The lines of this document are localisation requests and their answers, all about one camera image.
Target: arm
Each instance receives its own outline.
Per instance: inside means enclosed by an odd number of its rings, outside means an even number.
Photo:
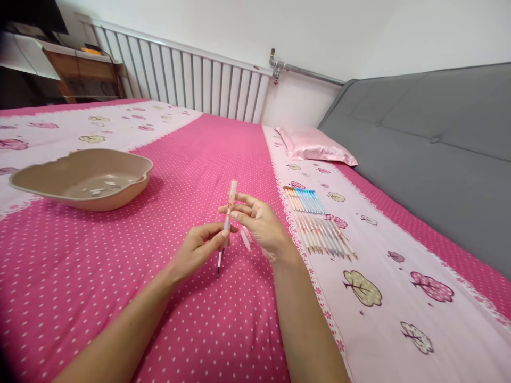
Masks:
[[[211,223],[191,228],[169,264],[54,382],[130,382],[172,292],[222,245],[229,236],[223,227]]]
[[[278,319],[293,383],[350,381],[342,356],[319,306],[309,273],[287,230],[271,207],[237,193],[231,217],[246,226],[269,260],[275,281]],[[226,213],[222,206],[220,212]]]

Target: desk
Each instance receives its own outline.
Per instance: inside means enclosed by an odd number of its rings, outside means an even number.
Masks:
[[[69,78],[112,83],[117,96],[126,98],[120,80],[125,75],[123,64],[109,57],[8,32],[3,32],[0,51],[1,66],[57,81],[60,92],[70,104],[76,104],[76,100],[66,83]]]

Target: satin pillowcase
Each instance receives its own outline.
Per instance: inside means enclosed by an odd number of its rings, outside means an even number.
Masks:
[[[358,165],[355,157],[343,146],[322,131],[311,127],[278,127],[287,147],[287,155],[293,160],[341,161],[346,165]]]

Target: bowl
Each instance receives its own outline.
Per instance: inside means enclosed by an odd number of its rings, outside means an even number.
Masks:
[[[140,194],[153,162],[111,149],[86,149],[21,169],[9,185],[64,205],[89,211],[118,209]]]

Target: orange object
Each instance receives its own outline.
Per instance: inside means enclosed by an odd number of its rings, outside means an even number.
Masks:
[[[86,53],[95,54],[96,56],[101,56],[101,53],[98,51],[95,51],[94,49],[82,48],[81,50]]]

